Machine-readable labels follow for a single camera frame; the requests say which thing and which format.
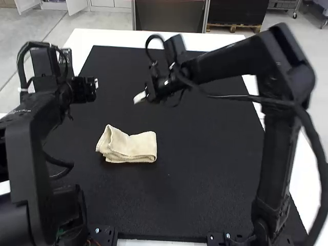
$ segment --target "gray floor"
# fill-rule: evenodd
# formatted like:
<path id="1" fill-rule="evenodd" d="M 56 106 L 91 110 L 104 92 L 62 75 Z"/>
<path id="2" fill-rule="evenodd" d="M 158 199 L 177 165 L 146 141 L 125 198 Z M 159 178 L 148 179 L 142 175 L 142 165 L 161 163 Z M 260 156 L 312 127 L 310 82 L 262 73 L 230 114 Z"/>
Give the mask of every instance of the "gray floor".
<path id="1" fill-rule="evenodd" d="M 286 22 L 292 29 L 317 73 L 317 85 L 313 93 L 310 113 L 328 152 L 328 128 L 325 114 L 328 106 L 328 26 L 320 30 L 321 20 L 309 14 L 274 11 L 267 13 L 262 29 Z M 44 40 L 62 46 L 74 28 L 132 29 L 131 14 L 109 12 L 81 12 L 69 16 L 66 11 L 32 10 L 19 16 L 15 9 L 0 8 L 0 112 L 8 112 L 18 104 L 19 79 L 16 71 L 16 56 L 21 45 L 28 40 Z M 211 33 L 229 33 L 228 29 L 211 30 Z M 237 29 L 236 34 L 254 35 L 252 31 Z M 30 59 L 26 61 L 27 77 L 33 74 Z"/>

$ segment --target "wooden pallet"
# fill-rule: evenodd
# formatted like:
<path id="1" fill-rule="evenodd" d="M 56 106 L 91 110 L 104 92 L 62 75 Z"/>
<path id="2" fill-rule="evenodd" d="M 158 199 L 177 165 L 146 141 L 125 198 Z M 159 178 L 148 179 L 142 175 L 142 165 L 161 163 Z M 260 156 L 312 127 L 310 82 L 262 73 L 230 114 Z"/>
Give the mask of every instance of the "wooden pallet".
<path id="1" fill-rule="evenodd" d="M 262 25 L 244 25 L 244 24 L 207 24 L 206 31 L 209 32 L 211 27 L 230 27 L 230 32 L 234 33 L 237 27 L 244 27 L 244 28 L 254 28 L 255 33 L 259 33 L 261 31 Z"/>

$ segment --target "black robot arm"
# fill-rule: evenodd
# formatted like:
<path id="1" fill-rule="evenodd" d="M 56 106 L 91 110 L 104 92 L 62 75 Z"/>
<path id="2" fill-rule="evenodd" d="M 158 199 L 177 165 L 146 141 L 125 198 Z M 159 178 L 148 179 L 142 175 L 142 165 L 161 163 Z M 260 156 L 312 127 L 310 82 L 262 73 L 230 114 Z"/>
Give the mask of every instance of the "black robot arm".
<path id="1" fill-rule="evenodd" d="M 24 55 L 32 48 L 35 76 L 26 82 Z M 70 50 L 39 42 L 26 43 L 18 54 L 21 104 L 0 120 L 0 181 L 10 180 L 10 194 L 0 196 L 0 245 L 54 245 L 61 238 L 69 246 L 87 240 L 82 190 L 78 185 L 55 187 L 51 180 L 70 168 L 49 176 L 46 162 L 70 165 L 43 151 L 71 104 L 96 99 L 97 80 L 74 77 L 70 58 Z M 28 93 L 32 80 L 35 93 Z"/>
<path id="2" fill-rule="evenodd" d="M 149 54 L 151 39 L 163 42 L 169 75 L 162 75 Z M 315 74 L 285 24 L 278 24 L 240 42 L 180 61 L 186 51 L 180 35 L 167 41 L 152 35 L 146 42 L 151 60 L 151 77 L 135 103 L 144 99 L 158 103 L 179 90 L 193 88 L 208 98 L 254 101 L 262 104 L 265 136 L 260 182 L 252 204 L 252 222 L 256 243 L 279 244 L 279 235 L 289 215 L 289 185 L 298 133 L 303 124 L 314 133 L 312 147 L 318 159 L 322 195 L 316 222 L 304 245 L 313 245 L 327 215 L 327 165 L 319 138 L 306 113 Z M 257 77 L 259 96 L 220 95 L 206 92 L 199 85 L 227 77 L 252 74 Z"/>

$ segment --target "beige towel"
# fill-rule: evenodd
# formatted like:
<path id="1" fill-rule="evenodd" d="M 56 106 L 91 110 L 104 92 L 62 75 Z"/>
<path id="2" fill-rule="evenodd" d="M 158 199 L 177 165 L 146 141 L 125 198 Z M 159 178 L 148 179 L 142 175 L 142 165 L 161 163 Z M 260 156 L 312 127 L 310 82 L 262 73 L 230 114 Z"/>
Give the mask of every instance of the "beige towel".
<path id="1" fill-rule="evenodd" d="M 107 125 L 97 143 L 96 152 L 100 152 L 108 162 L 154 162 L 157 158 L 156 133 L 143 132 L 129 136 Z"/>

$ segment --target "white cabinet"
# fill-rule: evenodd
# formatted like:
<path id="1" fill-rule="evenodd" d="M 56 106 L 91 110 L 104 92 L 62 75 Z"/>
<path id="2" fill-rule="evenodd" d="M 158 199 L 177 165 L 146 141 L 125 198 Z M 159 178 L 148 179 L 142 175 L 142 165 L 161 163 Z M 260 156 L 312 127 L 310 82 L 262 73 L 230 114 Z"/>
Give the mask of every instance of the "white cabinet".
<path id="1" fill-rule="evenodd" d="M 114 4 L 115 7 L 131 9 L 131 0 L 114 0 Z"/>
<path id="2" fill-rule="evenodd" d="M 114 0 L 91 0 L 91 5 L 96 7 L 114 7 Z"/>
<path id="3" fill-rule="evenodd" d="M 63 3 L 43 2 L 42 0 L 15 0 L 19 14 L 41 5 L 42 9 L 67 9 L 73 15 L 88 7 L 88 0 L 66 0 Z"/>
<path id="4" fill-rule="evenodd" d="M 56 3 L 43 0 L 15 0 L 19 14 L 40 5 L 41 9 L 68 10 L 69 15 L 81 10 L 131 13 L 131 2 L 132 0 L 66 0 Z"/>
<path id="5" fill-rule="evenodd" d="M 40 4 L 40 0 L 15 0 L 19 14 Z"/>

